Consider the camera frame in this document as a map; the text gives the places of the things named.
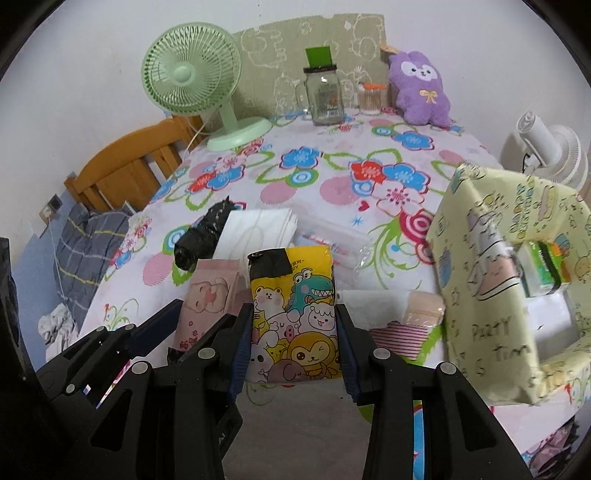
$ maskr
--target purple plush toy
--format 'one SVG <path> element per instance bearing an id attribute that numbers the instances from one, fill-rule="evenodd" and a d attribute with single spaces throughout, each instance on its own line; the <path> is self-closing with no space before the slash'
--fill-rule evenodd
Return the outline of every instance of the purple plush toy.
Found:
<path id="1" fill-rule="evenodd" d="M 419 51 L 391 55 L 388 78 L 399 90 L 396 106 L 404 110 L 408 124 L 451 126 L 449 98 L 439 72 L 425 55 Z"/>

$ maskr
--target cartoon dinosaur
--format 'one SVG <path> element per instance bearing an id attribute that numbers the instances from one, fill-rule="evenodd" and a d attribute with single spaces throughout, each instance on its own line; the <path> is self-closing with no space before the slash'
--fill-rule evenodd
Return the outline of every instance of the cartoon dinosaur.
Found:
<path id="1" fill-rule="evenodd" d="M 326 299 L 334 292 L 331 279 L 323 275 L 313 275 L 311 268 L 305 268 L 294 275 L 294 286 L 285 310 L 289 312 L 296 309 L 302 315 L 306 305 Z"/>

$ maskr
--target table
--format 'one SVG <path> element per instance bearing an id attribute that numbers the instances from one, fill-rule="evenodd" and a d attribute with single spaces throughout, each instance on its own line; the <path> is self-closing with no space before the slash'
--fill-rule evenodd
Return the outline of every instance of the table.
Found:
<path id="1" fill-rule="evenodd" d="M 315 127 L 297 114 L 271 120 L 273 129 L 244 147 L 222 153 L 196 148 L 131 219 L 81 335 L 103 325 L 140 324 L 184 298 L 190 273 L 174 265 L 174 243 L 226 196 L 240 208 L 292 206 L 366 233 L 371 255 L 359 289 L 437 291 L 425 235 L 457 165 L 501 168 L 486 148 L 459 125 L 411 127 L 391 108 L 379 116 L 348 111 L 345 123 L 333 127 Z M 409 360 L 437 365 L 445 357 L 441 337 L 442 329 L 435 329 Z M 170 340 L 148 356 L 153 365 L 165 364 Z M 575 414 L 591 396 L 589 375 L 541 406 L 494 408 L 520 451 Z M 318 478 L 319 472 L 361 477 L 369 423 L 340 380 L 308 383 L 246 387 L 238 400 L 244 426 L 225 459 L 228 478 L 250 478 L 250 471 L 256 478 L 264 478 L 263 471 L 270 478 L 279 471 L 282 478 Z M 417 429 L 420 415 L 417 408 Z M 420 477 L 423 457 L 420 440 L 415 442 Z M 309 461 L 302 466 L 301 458 Z"/>

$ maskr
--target yellow bow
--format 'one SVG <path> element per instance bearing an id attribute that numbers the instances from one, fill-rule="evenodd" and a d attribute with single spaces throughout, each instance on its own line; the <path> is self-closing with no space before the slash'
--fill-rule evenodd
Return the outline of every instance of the yellow bow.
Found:
<path id="1" fill-rule="evenodd" d="M 437 103 L 435 98 L 437 98 L 437 92 L 435 90 L 421 90 L 418 93 L 421 97 L 427 97 L 427 103 Z"/>

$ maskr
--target yellow snack bag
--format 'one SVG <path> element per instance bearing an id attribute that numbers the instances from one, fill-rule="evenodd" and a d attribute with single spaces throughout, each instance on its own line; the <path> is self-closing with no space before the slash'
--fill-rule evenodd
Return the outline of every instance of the yellow snack bag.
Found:
<path id="1" fill-rule="evenodd" d="M 339 377 L 330 248 L 249 255 L 255 305 L 246 380 L 294 383 Z"/>

